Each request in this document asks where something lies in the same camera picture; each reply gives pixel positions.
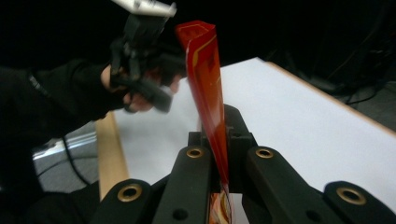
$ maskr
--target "person's arm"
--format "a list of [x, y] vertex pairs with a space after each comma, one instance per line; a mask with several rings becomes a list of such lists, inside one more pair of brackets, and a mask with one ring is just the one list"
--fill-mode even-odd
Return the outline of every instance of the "person's arm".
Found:
[[0, 148], [32, 148], [110, 110], [125, 92], [102, 82], [105, 64], [74, 60], [50, 71], [0, 68]]

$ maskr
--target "white tabletop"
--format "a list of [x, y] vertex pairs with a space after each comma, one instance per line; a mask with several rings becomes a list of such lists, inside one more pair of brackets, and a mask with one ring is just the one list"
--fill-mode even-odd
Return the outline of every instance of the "white tabletop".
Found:
[[[345, 180], [396, 211], [395, 132], [258, 58], [222, 67], [221, 81], [224, 104], [239, 109], [257, 143], [280, 152], [310, 186]], [[187, 79], [168, 114], [121, 110], [115, 118], [129, 175], [150, 184], [171, 172], [199, 127]]]

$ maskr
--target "screw hole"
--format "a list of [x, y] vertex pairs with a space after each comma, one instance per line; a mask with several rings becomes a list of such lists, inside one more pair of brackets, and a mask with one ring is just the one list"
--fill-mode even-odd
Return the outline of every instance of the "screw hole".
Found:
[[358, 200], [359, 199], [359, 195], [357, 195], [357, 194], [355, 194], [353, 192], [350, 192], [350, 191], [345, 191], [344, 195], [346, 197], [348, 197], [350, 200]]
[[242, 136], [242, 134], [241, 133], [233, 133], [233, 136], [234, 137], [240, 137], [240, 136]]
[[306, 216], [314, 222], [321, 221], [320, 215], [315, 211], [312, 211], [312, 210], [306, 211]]
[[177, 209], [173, 213], [173, 218], [176, 220], [185, 220], [189, 216], [188, 212], [184, 209]]
[[123, 195], [124, 195], [125, 197], [132, 197], [132, 196], [136, 195], [136, 193], [137, 193], [137, 190], [136, 190], [136, 189], [126, 189], [126, 190], [123, 192]]

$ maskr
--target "human hand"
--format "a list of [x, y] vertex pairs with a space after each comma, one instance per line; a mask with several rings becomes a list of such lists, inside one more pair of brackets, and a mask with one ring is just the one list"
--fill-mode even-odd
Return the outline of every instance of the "human hand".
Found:
[[[119, 86], [117, 88], [113, 88], [110, 85], [110, 69], [111, 65], [108, 65], [102, 72], [101, 74], [101, 80], [104, 85], [104, 87], [110, 91], [110, 92], [123, 92], [125, 91], [125, 94], [123, 95], [123, 103], [125, 105], [129, 106], [129, 109], [131, 111], [149, 111], [152, 107], [153, 104], [151, 104], [149, 101], [146, 100], [139, 92], [136, 92], [135, 94], [131, 95], [128, 91], [126, 91], [126, 87], [124, 86]], [[127, 73], [124, 70], [120, 70], [120, 73], [122, 76], [128, 76]], [[154, 83], [158, 84], [159, 86], [162, 83], [162, 73], [159, 68], [154, 68], [148, 70], [144, 74], [144, 78], [148, 78], [152, 80]], [[178, 92], [178, 86], [179, 86], [179, 81], [183, 78], [182, 74], [175, 74], [173, 76], [173, 79], [169, 85], [169, 89], [172, 94], [175, 94]]]

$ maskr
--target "black cable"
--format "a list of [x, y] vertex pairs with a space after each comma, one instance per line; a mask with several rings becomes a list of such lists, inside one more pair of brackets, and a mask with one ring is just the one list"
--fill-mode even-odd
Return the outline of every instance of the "black cable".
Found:
[[347, 97], [347, 99], [346, 99], [346, 101], [345, 101], [345, 104], [346, 104], [346, 105], [348, 105], [348, 104], [350, 103], [350, 101], [352, 100], [353, 95], [355, 95], [355, 94], [356, 94], [356, 92], [353, 92], [352, 94], [350, 94], [350, 95]]
[[375, 92], [373, 93], [373, 95], [371, 95], [371, 96], [369, 96], [369, 97], [367, 97], [367, 98], [365, 98], [365, 99], [359, 100], [359, 101], [346, 102], [346, 105], [354, 105], [354, 104], [358, 104], [358, 103], [361, 103], [361, 102], [364, 102], [364, 101], [371, 100], [371, 99], [373, 99], [373, 98], [376, 96], [377, 93], [378, 93], [378, 91], [375, 91]]
[[76, 165], [74, 164], [74, 160], [72, 155], [70, 154], [70, 149], [69, 146], [67, 145], [66, 142], [66, 138], [62, 137], [62, 141], [64, 141], [64, 151], [66, 152], [67, 155], [67, 159], [69, 160], [70, 165], [72, 166], [73, 171], [75, 172], [75, 174], [77, 175], [77, 177], [87, 186], [89, 186], [91, 183], [85, 179], [84, 176], [82, 176], [82, 174], [78, 171]]
[[[74, 158], [74, 160], [87, 160], [87, 159], [97, 159], [97, 157], [90, 156], [90, 157], [76, 157], [76, 158]], [[51, 166], [47, 167], [46, 169], [44, 169], [40, 173], [38, 173], [37, 177], [42, 176], [44, 173], [48, 172], [50, 169], [52, 169], [62, 163], [68, 162], [68, 161], [69, 161], [69, 159], [66, 159], [66, 160], [57, 161], [57, 162], [53, 163]]]

